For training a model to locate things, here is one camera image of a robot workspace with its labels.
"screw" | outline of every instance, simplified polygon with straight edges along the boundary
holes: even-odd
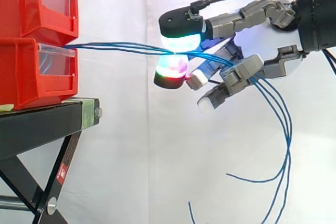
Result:
[[[47,214],[53,215],[57,209],[57,199],[55,197],[50,198],[47,204]]]
[[[101,108],[96,108],[95,109],[95,118],[101,119],[103,116],[103,110]]]

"green light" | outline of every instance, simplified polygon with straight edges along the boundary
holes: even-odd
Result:
[[[194,34],[180,38],[161,36],[163,46],[172,52],[188,52],[195,50],[201,43],[201,35]]]
[[[186,75],[187,69],[187,55],[166,55],[160,57],[156,72],[163,77],[182,78]]]

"white fabric background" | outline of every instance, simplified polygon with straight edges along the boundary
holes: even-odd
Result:
[[[158,17],[191,1],[80,0],[78,41],[160,45]],[[204,16],[248,2],[216,4]],[[190,199],[197,223],[260,223],[276,183],[254,185],[225,173],[262,179],[278,171],[285,140],[274,114],[248,88],[204,115],[196,101],[209,87],[194,92],[154,86],[157,60],[80,52],[79,95],[100,98],[104,115],[81,137],[60,195],[60,211],[71,224],[191,223]],[[336,223],[335,78],[319,53],[272,83],[285,98],[294,124],[291,185],[281,223]],[[60,145],[58,141],[20,156],[42,186]],[[0,192],[8,189],[1,186]],[[281,202],[282,197],[268,223],[274,222]],[[29,223],[31,218],[0,211],[0,223]]]

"blue wire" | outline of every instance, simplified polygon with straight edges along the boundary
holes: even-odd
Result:
[[[270,93],[261,83],[257,82],[254,78],[251,78],[251,82],[254,84],[254,85],[260,85],[262,89],[264,89],[264,91],[272,97],[272,99],[275,101],[275,103],[277,104],[277,106],[279,107],[279,109],[281,110],[281,114],[283,116],[283,118],[285,119],[285,124],[286,124],[286,130],[285,130],[285,127],[283,125],[283,122],[282,122],[282,119],[280,118],[280,115],[278,114],[278,112],[276,111],[276,109],[274,108],[274,106],[271,104],[271,102],[269,101],[269,99],[264,95],[264,98],[266,99],[266,101],[269,103],[269,105],[271,106],[271,108],[273,109],[273,111],[276,113],[276,116],[277,118],[279,119],[280,123],[281,123],[281,126],[283,128],[283,132],[285,134],[285,137],[286,137],[286,141],[287,141],[287,137],[288,137],[288,134],[289,134],[289,129],[288,129],[288,121],[286,120],[286,115],[285,115],[285,112],[283,111],[280,103],[277,101],[277,99],[274,97],[274,95],[272,93]],[[226,175],[229,176],[229,177],[233,177],[233,178],[236,178],[236,179],[239,179],[239,180],[242,180],[242,181],[245,181],[245,182],[250,182],[250,183],[267,183],[267,182],[270,182],[270,181],[273,181],[275,179],[277,179],[282,170],[285,168],[286,166],[286,162],[285,160],[283,161],[283,164],[281,166],[281,169],[279,170],[279,172],[277,173],[277,175],[275,175],[273,178],[270,178],[270,179],[265,179],[265,180],[251,180],[251,179],[247,179],[247,178],[242,178],[242,177],[238,177],[236,175],[233,175],[233,174],[230,174],[230,173],[227,173]]]
[[[96,48],[96,47],[90,47],[90,46],[102,46],[102,47],[115,46],[117,48]],[[112,50],[112,51],[115,50],[115,51],[133,52],[133,53],[144,54],[144,55],[161,55],[161,56],[164,56],[164,55],[173,55],[173,54],[176,54],[176,55],[185,55],[185,54],[187,54],[187,55],[191,55],[191,56],[195,55],[195,56],[203,58],[203,59],[207,59],[207,60],[211,60],[211,61],[218,62],[218,63],[221,63],[221,64],[225,64],[225,65],[227,65],[229,67],[231,67],[231,66],[234,65],[232,62],[230,62],[228,60],[225,60],[225,59],[223,59],[221,57],[218,57],[216,55],[206,54],[206,53],[203,53],[203,52],[191,51],[191,52],[184,52],[184,53],[173,53],[173,52],[170,52],[170,51],[162,49],[162,48],[147,46],[147,45],[143,45],[143,44],[134,44],[134,43],[130,43],[130,42],[116,42],[116,43],[112,43],[112,44],[110,44],[110,43],[77,44],[77,45],[68,45],[68,46],[66,46],[66,48],[83,48],[83,49]],[[140,50],[150,50],[150,51],[156,51],[156,52],[143,52],[143,51],[128,50],[128,49],[124,49],[124,48],[140,49]],[[291,124],[291,118],[290,118],[290,114],[289,114],[288,108],[287,108],[287,106],[286,106],[286,104],[285,104],[282,96],[280,95],[280,93],[266,79],[264,79],[261,76],[258,76],[258,78],[261,79],[261,80],[263,80],[264,82],[266,82],[276,92],[276,94],[280,97],[280,99],[281,99],[281,101],[282,101],[282,103],[283,103],[283,105],[285,107],[285,110],[286,110],[286,112],[288,114],[290,125],[291,125],[290,136],[288,136],[287,118],[284,116],[285,117],[285,121],[286,121],[286,129],[285,129],[285,125],[284,125],[284,123],[283,123],[283,121],[282,121],[279,113],[276,111],[276,109],[274,108],[274,106],[271,104],[271,102],[269,101],[269,99],[266,97],[266,95],[262,91],[262,89],[264,89],[275,100],[275,102],[276,102],[277,105],[279,105],[279,103],[277,102],[277,100],[275,99],[275,97],[261,83],[259,83],[259,82],[258,82],[258,84],[257,84],[257,82],[253,83],[257,87],[257,89],[262,93],[262,95],[265,97],[265,99],[268,101],[269,105],[274,110],[277,118],[280,120],[281,126],[282,126],[282,128],[284,130],[284,134],[285,134],[285,137],[286,137],[286,143],[287,143],[286,158],[284,160],[284,165],[282,166],[282,168],[280,170],[280,172],[282,172],[281,179],[279,181],[279,184],[278,184],[276,193],[274,195],[272,204],[271,204],[271,206],[270,206],[270,208],[269,208],[269,210],[268,210],[268,212],[266,214],[266,217],[263,220],[263,223],[264,223],[267,220],[267,218],[268,218],[268,216],[269,216],[269,214],[270,214],[270,212],[271,212],[271,210],[272,210],[272,208],[274,206],[274,203],[276,201],[276,198],[277,198],[277,195],[278,195],[278,192],[279,192],[279,188],[281,186],[281,183],[282,183],[282,180],[283,180],[283,176],[284,176],[284,173],[285,173],[285,170],[286,170],[287,157],[289,157],[287,185],[286,185],[286,189],[285,189],[285,197],[287,197],[287,191],[288,191],[288,187],[289,187],[290,165],[291,165],[291,157],[290,157],[289,147],[290,147],[291,136],[292,136],[292,124]],[[280,107],[280,110],[281,110],[282,114],[284,115],[283,109],[281,108],[281,106],[279,106],[279,107]],[[193,217],[193,214],[192,214],[192,209],[191,209],[190,202],[188,203],[188,205],[189,205],[190,214],[191,214],[191,217],[192,217],[193,224],[195,224],[195,222],[194,222],[195,220],[194,220],[194,217]],[[284,198],[284,200],[283,200],[283,204],[282,204],[280,213],[278,215],[277,221],[280,219],[281,214],[283,212],[283,209],[285,208],[285,205],[286,205],[286,198]]]
[[[47,72],[48,72],[48,70],[49,70],[49,68],[51,67],[51,64],[52,64],[52,58],[51,57],[48,57],[50,60],[49,60],[49,63],[48,63],[48,65],[47,65],[47,67],[43,70],[43,72],[42,72],[42,74],[46,74]]]
[[[47,54],[44,54],[44,59],[43,59],[43,61],[41,62],[40,67],[39,67],[40,70],[41,70],[41,68],[43,67],[44,63],[46,62],[47,57],[48,57],[48,55],[47,55]]]
[[[190,213],[191,221],[192,221],[193,224],[196,224],[196,221],[195,221],[194,215],[193,215],[193,209],[191,207],[191,202],[190,201],[188,201],[188,207],[189,207],[189,213]]]

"robotic hand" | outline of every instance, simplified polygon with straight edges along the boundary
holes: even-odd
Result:
[[[202,41],[227,40],[214,54],[234,66],[206,60],[188,77],[183,76],[183,81],[198,90],[219,72],[223,82],[197,103],[204,111],[217,108],[251,85],[251,77],[285,77],[309,52],[336,46],[336,0],[259,0],[235,13],[209,19],[199,14],[218,1],[222,0],[197,1],[159,19],[163,44],[170,50],[194,50]],[[263,46],[256,47],[260,41]],[[183,81],[175,86],[163,81],[158,73],[154,78],[154,83],[170,89],[179,88]]]

